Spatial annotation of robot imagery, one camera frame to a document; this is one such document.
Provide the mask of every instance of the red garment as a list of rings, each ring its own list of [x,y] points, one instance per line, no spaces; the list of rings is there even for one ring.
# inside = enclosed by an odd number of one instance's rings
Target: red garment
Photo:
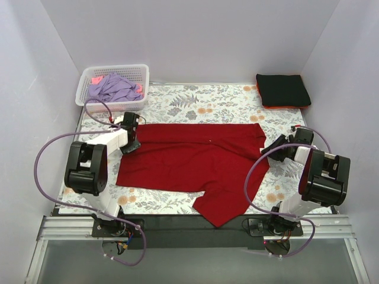
[[[246,212],[243,184],[266,139],[259,124],[148,124],[137,137],[142,146],[121,159],[117,185],[205,191],[193,207],[216,227]],[[265,159],[250,178],[251,199],[268,168]]]

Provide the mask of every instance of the purple cloth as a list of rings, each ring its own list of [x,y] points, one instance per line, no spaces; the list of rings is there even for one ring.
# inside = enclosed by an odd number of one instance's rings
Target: purple cloth
[[[138,88],[136,83],[120,75],[109,74],[99,84],[90,85],[88,94],[102,102],[139,101],[143,99],[143,94],[136,92]]]

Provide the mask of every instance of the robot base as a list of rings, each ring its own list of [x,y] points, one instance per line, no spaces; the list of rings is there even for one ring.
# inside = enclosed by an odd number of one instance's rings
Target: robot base
[[[272,218],[270,215],[257,215],[248,219],[248,230],[252,237],[264,237],[269,235],[283,235],[283,231],[273,229]],[[291,236],[299,237],[303,235],[303,229],[300,222],[293,222]]]
[[[127,219],[125,220],[133,222],[141,227],[142,230],[144,230],[144,220],[143,219]],[[132,230],[134,237],[140,237],[141,232],[139,230],[136,230],[134,227],[126,225],[129,230]],[[115,234],[110,234],[108,230],[105,228],[102,228],[99,221],[94,221],[94,226],[92,227],[92,236],[93,238],[117,238],[117,237],[128,237],[128,234],[124,233],[122,234],[122,231],[119,231]]]

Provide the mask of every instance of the cable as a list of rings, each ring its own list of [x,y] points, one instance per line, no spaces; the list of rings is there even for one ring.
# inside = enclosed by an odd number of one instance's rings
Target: cable
[[[122,255],[122,251],[120,251],[120,248],[119,248],[119,246],[118,246],[118,243],[116,243],[116,247],[117,247],[117,255],[118,256],[120,256],[120,255]]]
[[[330,145],[329,145],[329,143],[326,141],[325,137],[322,136],[321,133],[319,133],[317,130],[314,130],[313,128],[310,128],[310,127],[308,127],[308,126],[303,126],[303,125],[300,125],[300,124],[295,125],[295,127],[306,128],[306,129],[312,130],[313,132],[317,133],[317,134],[320,136],[320,138],[325,142],[325,145],[326,145],[326,147],[327,147],[327,151],[329,152],[329,154],[331,154],[332,151],[331,151],[331,149],[330,149]]]
[[[246,179],[245,179],[245,184],[243,185],[243,192],[245,194],[245,197],[246,197],[246,200],[250,203],[251,206],[253,206],[253,208],[255,208],[256,210],[258,211],[261,211],[263,213],[266,213],[266,214],[271,214],[271,215],[277,215],[277,216],[288,216],[288,217],[292,217],[292,218],[298,218],[296,215],[294,214],[288,214],[288,213],[279,213],[279,212],[272,212],[272,211],[268,211],[268,210],[264,210],[256,205],[253,204],[253,202],[250,200],[250,197],[248,195],[248,183],[249,183],[249,179],[250,179],[250,176],[252,174],[252,172],[254,171],[254,169],[257,167],[257,165],[263,161],[264,158],[266,158],[267,156],[269,156],[270,154],[272,154],[273,152],[277,151],[277,150],[280,150],[280,149],[284,149],[284,148],[287,148],[287,147],[307,147],[307,148],[311,148],[311,149],[315,149],[315,146],[311,146],[311,145],[305,145],[305,144],[297,144],[297,143],[291,143],[291,144],[285,144],[285,145],[280,145],[278,147],[275,147],[273,149],[271,149],[270,151],[266,152],[265,154],[263,154],[254,164],[253,166],[250,168],[250,171],[248,173],[248,175],[246,176]],[[299,220],[302,220],[302,221],[307,221],[309,222],[311,225],[312,225],[312,233],[310,234],[310,237],[309,239],[305,242],[305,244],[303,244],[298,250],[296,251],[293,251],[292,253],[288,253],[286,255],[283,255],[283,256],[277,256],[275,254],[273,254],[274,256],[276,257],[290,257],[290,256],[294,256],[295,254],[301,252],[302,250],[304,250],[306,248],[306,246],[308,246],[308,244],[312,241],[312,238],[316,232],[316,226],[314,224],[314,222],[308,218],[299,218]],[[257,252],[257,251],[246,251],[247,253],[253,253],[253,254],[262,254],[262,255],[266,255],[266,253],[260,253],[260,252]]]
[[[273,240],[273,241],[276,241],[277,243],[282,242],[282,240],[283,240],[283,238],[284,238],[286,232],[287,232],[287,231],[285,231],[285,232],[283,233],[282,237],[281,237],[279,240]]]
[[[146,118],[140,115],[140,118],[144,120],[144,124],[146,124]]]
[[[243,223],[244,223],[245,221],[247,221],[248,219],[249,219],[249,218],[243,219],[242,222],[241,222],[241,226],[242,226],[243,230],[244,230],[244,231],[245,231],[250,237],[252,237],[252,236],[250,235],[249,228],[245,228],[245,226],[243,225]]]
[[[288,241],[291,237],[291,231],[288,232],[288,237],[284,241]]]
[[[121,235],[123,235],[125,233],[125,230],[126,230],[126,224],[124,223],[124,230],[121,234],[118,234],[118,235],[114,235],[114,234],[111,234],[113,237],[119,237]]]
[[[100,101],[99,99],[94,99],[94,98],[92,98],[91,101],[93,101],[93,100],[102,103],[102,104],[106,107],[107,111],[110,113],[110,121],[111,121],[111,120],[112,120],[112,112],[111,112],[111,110],[109,109],[109,107],[108,107],[104,102]],[[126,266],[135,266],[135,265],[139,264],[139,263],[142,261],[144,255],[145,255],[145,253],[146,253],[146,236],[145,236],[144,232],[142,231],[142,229],[141,229],[137,224],[135,224],[135,223],[133,223],[133,222],[130,222],[130,221],[128,221],[128,220],[124,220],[124,219],[121,219],[121,218],[118,218],[118,217],[112,216],[112,215],[110,215],[110,214],[108,214],[108,213],[102,212],[102,211],[100,211],[100,210],[98,210],[98,209],[95,209],[95,208],[93,208],[93,207],[89,207],[89,206],[85,206],[85,205],[71,204],[71,203],[62,202],[62,201],[60,201],[60,200],[57,200],[57,199],[55,199],[55,198],[52,198],[52,197],[49,196],[47,193],[45,193],[45,191],[42,189],[41,184],[40,184],[40,181],[39,181],[39,179],[38,179],[38,174],[37,174],[37,172],[38,172],[38,163],[39,163],[39,161],[40,161],[40,157],[41,157],[42,153],[45,151],[45,149],[46,149],[51,143],[53,143],[53,142],[55,142],[55,141],[57,141],[57,140],[59,140],[59,139],[61,139],[61,138],[63,138],[63,137],[74,136],[74,135],[83,135],[83,134],[103,134],[103,133],[114,132],[114,131],[117,131],[117,130],[120,130],[120,129],[121,129],[121,126],[120,126],[120,125],[116,125],[116,124],[113,124],[113,123],[111,123],[111,122],[104,122],[104,121],[98,120],[97,118],[93,117],[93,116],[89,113],[89,111],[87,110],[87,103],[88,103],[88,101],[89,101],[89,100],[87,100],[87,101],[84,103],[84,111],[86,112],[86,114],[87,114],[89,117],[91,117],[94,121],[97,121],[98,123],[101,123],[101,124],[105,124],[105,125],[110,125],[110,126],[116,127],[116,129],[115,129],[115,128],[112,128],[112,129],[110,129],[110,130],[102,130],[102,131],[72,132],[72,133],[66,133],[66,134],[59,135],[59,136],[57,136],[57,137],[55,137],[55,138],[49,140],[44,146],[42,146],[41,150],[40,150],[40,151],[38,152],[38,154],[37,154],[36,160],[34,161],[34,170],[33,170],[33,173],[34,173],[34,182],[36,183],[36,186],[37,186],[37,189],[39,190],[39,192],[40,192],[40,193],[41,193],[46,199],[48,199],[48,200],[50,200],[50,201],[52,201],[52,202],[55,202],[55,203],[57,203],[57,204],[64,205],[64,206],[71,206],[71,207],[75,207],[75,208],[81,208],[81,209],[87,209],[87,210],[90,210],[90,211],[94,211],[94,212],[99,213],[99,214],[101,214],[101,215],[103,215],[103,216],[106,216],[106,217],[108,217],[108,218],[114,219],[114,220],[119,221],[119,222],[123,222],[123,223],[128,224],[128,225],[131,225],[131,226],[133,226],[136,230],[139,230],[139,231],[141,232],[141,236],[142,236],[142,239],[143,239],[143,250],[142,250],[142,253],[141,253],[140,258],[139,258],[136,262],[134,262],[134,263],[125,262],[124,260],[118,259],[118,258],[116,258],[116,257],[114,257],[114,256],[111,256],[111,255],[109,255],[109,254],[104,253],[104,256],[107,256],[107,257],[109,257],[110,259],[115,260],[115,261],[117,261],[117,262],[119,262],[119,263],[121,263],[121,264],[123,264],[123,265],[126,265]]]
[[[131,239],[133,238],[133,234],[129,237],[129,239],[126,242],[126,245],[128,246],[130,244]]]

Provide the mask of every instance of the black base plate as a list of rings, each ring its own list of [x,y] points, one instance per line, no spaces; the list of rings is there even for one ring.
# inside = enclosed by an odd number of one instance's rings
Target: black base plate
[[[264,250],[264,236],[273,235],[265,231],[260,236],[252,236],[246,231],[247,220],[265,221],[269,215],[241,215],[217,228],[200,215],[127,215],[131,222],[139,222],[149,248],[203,248],[203,247],[244,247],[250,250]],[[113,237],[97,229],[95,222],[93,237]],[[302,235],[303,231],[296,228],[293,235]],[[128,249],[142,249],[141,237],[133,237]]]
[[[141,227],[142,230],[144,230],[144,220],[140,218],[130,218],[127,219],[130,222],[133,222]],[[136,230],[134,227],[129,226],[127,227],[129,230],[132,230],[133,232],[133,238],[135,237],[141,237],[141,232],[139,230]],[[94,226],[92,227],[92,236],[94,238],[117,238],[114,235],[111,235],[108,231],[105,229],[101,228],[100,224],[98,221],[94,220]]]
[[[267,223],[270,220],[270,217],[267,215],[264,215],[265,217],[253,217],[249,218],[247,220],[247,223],[249,224],[249,232],[252,237],[264,237],[268,235],[280,235],[282,236],[283,233],[277,233],[276,232],[271,232],[268,230]],[[303,229],[301,228],[300,222],[296,222],[296,227],[295,229],[291,232],[291,236],[293,237],[298,237],[303,235]]]

